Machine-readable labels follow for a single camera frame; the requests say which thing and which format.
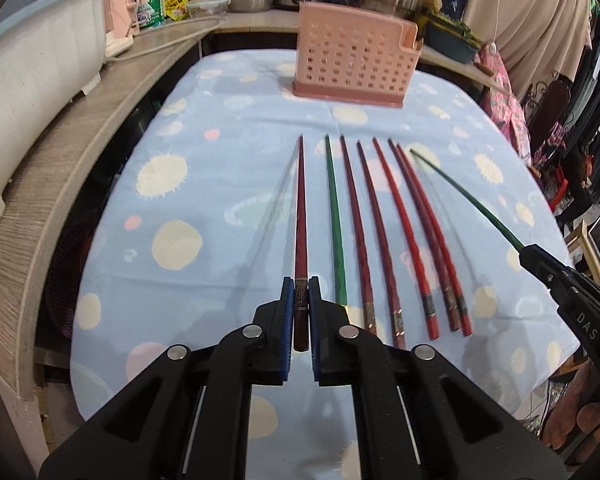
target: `skin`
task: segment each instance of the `skin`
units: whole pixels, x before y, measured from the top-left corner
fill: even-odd
[[[600,423],[600,403],[591,403],[578,410],[581,394],[587,390],[592,370],[591,361],[587,361],[576,373],[573,381],[567,386],[562,398],[556,403],[549,420],[544,428],[542,442],[553,449],[561,448],[568,434],[577,424],[583,433],[589,434]],[[593,438],[578,452],[577,459],[584,462],[600,442],[600,429]]]

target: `dark red chopstick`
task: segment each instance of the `dark red chopstick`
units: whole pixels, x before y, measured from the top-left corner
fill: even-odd
[[[347,142],[344,136],[340,136],[344,168],[347,174],[347,188],[349,189],[349,202],[351,204],[351,216],[353,218],[353,231],[356,237],[356,253],[358,254],[358,273],[360,276],[360,292],[362,294],[362,315],[365,329],[376,334],[376,311],[374,308],[374,293],[371,288],[371,274],[369,273],[369,260],[366,255],[365,232],[362,229],[362,217],[360,216],[360,204],[356,194],[356,183],[353,180],[353,171]]]
[[[431,227],[438,239],[438,243],[440,245],[440,251],[442,252],[442,257],[444,258],[444,263],[446,266],[446,270],[449,275],[449,279],[451,280],[451,286],[453,287],[454,294],[456,295],[456,303],[458,306],[458,310],[460,312],[460,323],[462,326],[462,334],[464,336],[469,336],[473,333],[473,329],[471,327],[471,319],[469,318],[469,311],[466,307],[466,301],[464,300],[464,294],[462,293],[462,287],[460,286],[460,281],[458,280],[458,274],[456,273],[456,266],[451,259],[451,254],[449,253],[449,248],[446,245],[445,235],[442,233],[442,229],[440,228],[440,224],[438,219],[436,218],[435,213],[433,212],[433,208],[427,198],[427,194],[418,179],[418,175],[414,171],[407,155],[404,153],[404,150],[401,148],[400,144],[396,146],[396,151],[398,156],[404,162],[405,167],[410,170],[410,174],[413,175],[413,183],[415,187],[418,189],[418,194],[422,198],[422,203],[427,211],[427,215],[429,216]]]
[[[431,249],[433,264],[436,267],[436,272],[440,279],[440,287],[442,288],[443,297],[445,298],[446,315],[449,319],[449,327],[452,332],[455,332],[456,330],[460,330],[460,314],[458,313],[456,296],[446,268],[445,259],[442,255],[442,249],[440,248],[439,238],[436,236],[429,212],[424,204],[426,197],[422,196],[422,188],[418,187],[420,183],[416,182],[418,177],[414,173],[413,168],[408,161],[405,162],[405,160],[403,160],[391,139],[389,139],[389,147],[392,152],[394,152],[395,160],[398,162],[398,167],[400,167],[402,176],[409,187],[411,197],[416,205],[420,222],[427,237],[429,249]]]
[[[362,144],[358,142],[358,154],[360,155],[360,162],[362,163],[362,170],[365,173],[366,190],[369,193],[369,200],[371,202],[371,211],[374,216],[374,223],[376,224],[376,234],[378,235],[378,246],[380,247],[380,259],[382,261],[382,270],[384,271],[384,282],[386,283],[386,296],[389,303],[389,309],[391,310],[392,320],[392,332],[393,342],[396,348],[406,349],[404,343],[404,326],[402,323],[402,308],[400,307],[400,298],[398,298],[398,288],[395,284],[394,266],[391,262],[391,254],[389,252],[389,242],[386,238],[386,230],[382,223],[382,214],[380,212],[380,205],[378,204],[378,197],[376,196],[376,190],[374,189],[373,181],[371,180],[371,173],[369,172],[369,166],[366,163],[365,152],[362,149]]]
[[[294,349],[309,349],[308,266],[306,257],[306,203],[304,198],[304,140],[298,139],[298,206],[296,208],[296,272],[294,303]]]
[[[431,297],[431,289],[429,288],[429,283],[427,282],[427,277],[424,273],[424,265],[422,264],[422,259],[420,257],[420,250],[418,249],[418,244],[416,243],[416,238],[413,234],[413,228],[411,227],[411,222],[409,222],[407,210],[402,203],[400,192],[398,192],[398,187],[395,184],[394,176],[391,174],[391,170],[389,169],[389,164],[384,158],[382,148],[375,137],[374,146],[376,147],[376,152],[378,152],[378,158],[382,164],[384,175],[389,183],[389,189],[394,197],[395,206],[398,210],[398,216],[400,217],[402,229],[404,230],[404,236],[407,238],[409,252],[411,253],[411,261],[413,262],[413,270],[416,275],[416,282],[418,283],[418,289],[420,290],[420,296],[422,297],[422,306],[424,308],[429,338],[431,340],[437,339],[440,337],[438,318],[436,316],[435,306],[433,305],[433,298]]]

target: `perforated basket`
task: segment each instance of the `perforated basket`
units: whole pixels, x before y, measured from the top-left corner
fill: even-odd
[[[401,107],[420,58],[417,33],[415,23],[370,10],[301,4],[293,92]]]

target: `silver rivet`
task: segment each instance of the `silver rivet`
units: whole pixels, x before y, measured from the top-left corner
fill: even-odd
[[[178,361],[179,359],[183,359],[184,356],[187,355],[187,349],[182,345],[172,346],[167,350],[167,357],[169,359],[173,359],[174,361]]]
[[[360,333],[360,330],[358,330],[355,326],[353,325],[343,325],[340,327],[340,329],[338,330],[338,333],[344,338],[344,339],[355,339],[358,337],[358,334]]]
[[[436,351],[429,345],[416,346],[414,353],[418,359],[423,361],[431,361],[436,356]]]
[[[257,325],[247,325],[242,329],[242,335],[248,337],[249,339],[260,337],[261,334],[262,329]]]

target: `white plastic tub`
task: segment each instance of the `white plastic tub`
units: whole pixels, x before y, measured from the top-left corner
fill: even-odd
[[[100,80],[105,36],[103,0],[39,0],[0,23],[0,214],[2,191],[40,133]]]

